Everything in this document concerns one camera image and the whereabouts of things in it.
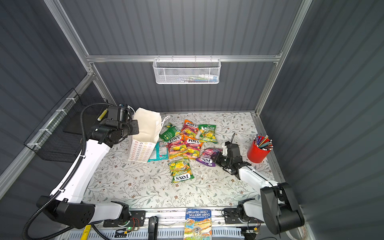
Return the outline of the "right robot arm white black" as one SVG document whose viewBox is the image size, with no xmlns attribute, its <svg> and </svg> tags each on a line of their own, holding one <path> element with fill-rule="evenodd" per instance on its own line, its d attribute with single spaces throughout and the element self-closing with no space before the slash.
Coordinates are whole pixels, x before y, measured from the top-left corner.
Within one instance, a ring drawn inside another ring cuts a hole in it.
<svg viewBox="0 0 384 240">
<path fill-rule="evenodd" d="M 267 179 L 243 161 L 239 145 L 225 142 L 216 158 L 216 165 L 260 192 L 260 199 L 248 198 L 239 201 L 236 211 L 227 214 L 231 221 L 247 222 L 251 219 L 266 224 L 274 235 L 302 227 L 305 218 L 288 183 Z"/>
</svg>

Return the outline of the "green Fox's packet front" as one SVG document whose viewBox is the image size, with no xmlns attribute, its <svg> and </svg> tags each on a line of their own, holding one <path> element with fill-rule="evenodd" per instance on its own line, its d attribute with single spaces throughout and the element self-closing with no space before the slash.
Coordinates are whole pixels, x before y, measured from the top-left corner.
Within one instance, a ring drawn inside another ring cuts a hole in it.
<svg viewBox="0 0 384 240">
<path fill-rule="evenodd" d="M 172 183 L 184 182 L 195 178 L 188 158 L 172 161 L 169 163 L 169 167 Z"/>
</svg>

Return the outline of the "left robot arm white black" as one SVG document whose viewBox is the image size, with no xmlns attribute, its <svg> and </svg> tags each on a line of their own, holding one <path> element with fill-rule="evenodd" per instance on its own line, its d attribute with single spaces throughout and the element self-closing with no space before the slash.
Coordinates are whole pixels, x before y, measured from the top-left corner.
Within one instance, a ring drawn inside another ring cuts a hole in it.
<svg viewBox="0 0 384 240">
<path fill-rule="evenodd" d="M 38 208 L 52 221 L 81 229 L 89 224 L 116 220 L 130 221 L 129 206 L 120 202 L 86 204 L 83 197 L 101 160 L 128 136 L 137 135 L 139 126 L 130 107 L 105 104 L 107 115 L 98 124 L 86 128 L 84 112 L 80 114 L 82 149 L 65 177 L 49 196 L 42 196 Z"/>
</svg>

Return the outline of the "dark green snack packet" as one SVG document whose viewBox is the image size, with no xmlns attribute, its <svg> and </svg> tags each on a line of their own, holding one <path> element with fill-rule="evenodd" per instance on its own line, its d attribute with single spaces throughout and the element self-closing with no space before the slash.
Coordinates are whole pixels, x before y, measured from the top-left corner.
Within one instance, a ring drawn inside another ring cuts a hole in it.
<svg viewBox="0 0 384 240">
<path fill-rule="evenodd" d="M 169 142 L 172 138 L 181 134 L 181 130 L 173 125 L 172 123 L 168 123 L 165 126 L 165 130 L 160 133 L 160 139 L 164 142 Z"/>
</svg>

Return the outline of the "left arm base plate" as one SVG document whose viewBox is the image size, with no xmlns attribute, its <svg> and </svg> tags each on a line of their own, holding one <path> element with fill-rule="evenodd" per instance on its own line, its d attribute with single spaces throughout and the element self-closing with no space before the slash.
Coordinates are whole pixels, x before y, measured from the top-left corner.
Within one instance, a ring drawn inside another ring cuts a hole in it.
<svg viewBox="0 0 384 240">
<path fill-rule="evenodd" d="M 142 227 L 146 218 L 146 211 L 130 211 L 130 219 L 127 221 L 106 220 L 103 222 L 104 228 L 127 228 L 127 227 Z"/>
</svg>

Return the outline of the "white paper gift bag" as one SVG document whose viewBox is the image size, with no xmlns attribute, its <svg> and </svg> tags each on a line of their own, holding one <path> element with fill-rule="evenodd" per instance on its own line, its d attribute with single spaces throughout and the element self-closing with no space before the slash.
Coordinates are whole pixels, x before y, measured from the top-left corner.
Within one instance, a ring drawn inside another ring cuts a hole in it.
<svg viewBox="0 0 384 240">
<path fill-rule="evenodd" d="M 166 116 L 163 119 L 160 113 L 143 108 L 136 110 L 134 120 L 138 121 L 139 134 L 132 137 L 129 161 L 148 162 L 160 138 L 160 131 L 169 118 Z"/>
</svg>

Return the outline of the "purple Fox's berries packet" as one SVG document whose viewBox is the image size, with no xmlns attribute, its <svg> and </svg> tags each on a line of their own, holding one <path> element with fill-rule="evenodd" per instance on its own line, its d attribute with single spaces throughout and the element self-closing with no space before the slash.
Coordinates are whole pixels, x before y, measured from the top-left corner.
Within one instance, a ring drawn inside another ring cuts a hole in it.
<svg viewBox="0 0 384 240">
<path fill-rule="evenodd" d="M 206 148 L 201 152 L 200 156 L 196 158 L 196 161 L 207 167 L 215 167 L 216 160 L 221 152 L 222 149 Z"/>
</svg>

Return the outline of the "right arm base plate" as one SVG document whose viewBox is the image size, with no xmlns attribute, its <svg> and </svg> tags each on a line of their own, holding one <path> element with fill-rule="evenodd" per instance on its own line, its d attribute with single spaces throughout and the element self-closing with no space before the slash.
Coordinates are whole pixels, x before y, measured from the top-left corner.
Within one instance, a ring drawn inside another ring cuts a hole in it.
<svg viewBox="0 0 384 240">
<path fill-rule="evenodd" d="M 225 223 L 230 224 L 264 224 L 265 222 L 256 218 L 251 218 L 241 212 L 239 214 L 236 208 L 224 208 L 221 214 L 225 219 Z"/>
</svg>

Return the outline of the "green fox's packet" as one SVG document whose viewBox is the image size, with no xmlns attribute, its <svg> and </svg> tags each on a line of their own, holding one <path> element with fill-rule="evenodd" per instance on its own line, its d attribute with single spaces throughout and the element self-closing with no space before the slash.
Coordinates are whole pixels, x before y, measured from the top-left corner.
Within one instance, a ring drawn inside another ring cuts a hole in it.
<svg viewBox="0 0 384 240">
<path fill-rule="evenodd" d="M 216 125 L 202 124 L 199 125 L 200 141 L 205 143 L 217 144 L 216 139 Z"/>
<path fill-rule="evenodd" d="M 184 182 L 195 178 L 188 158 L 172 161 L 169 163 L 169 167 L 172 183 Z"/>
</svg>

